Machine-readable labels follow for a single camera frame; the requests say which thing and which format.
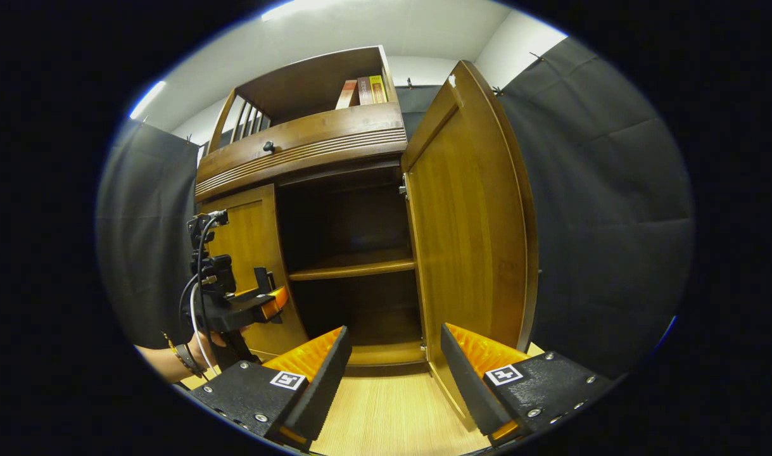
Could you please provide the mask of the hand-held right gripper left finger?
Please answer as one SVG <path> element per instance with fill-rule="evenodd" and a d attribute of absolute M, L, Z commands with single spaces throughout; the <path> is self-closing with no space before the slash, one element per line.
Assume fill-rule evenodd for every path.
<path fill-rule="evenodd" d="M 266 363 L 237 362 L 188 395 L 246 434 L 307 452 L 352 351 L 348 327 L 340 326 Z"/>

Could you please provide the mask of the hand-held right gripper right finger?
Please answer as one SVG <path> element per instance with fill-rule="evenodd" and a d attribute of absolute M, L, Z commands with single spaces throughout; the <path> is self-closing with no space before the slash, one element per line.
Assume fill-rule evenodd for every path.
<path fill-rule="evenodd" d="M 476 427 L 493 447 L 564 424 L 612 386 L 555 351 L 528 355 L 455 324 L 441 325 L 440 343 Z"/>

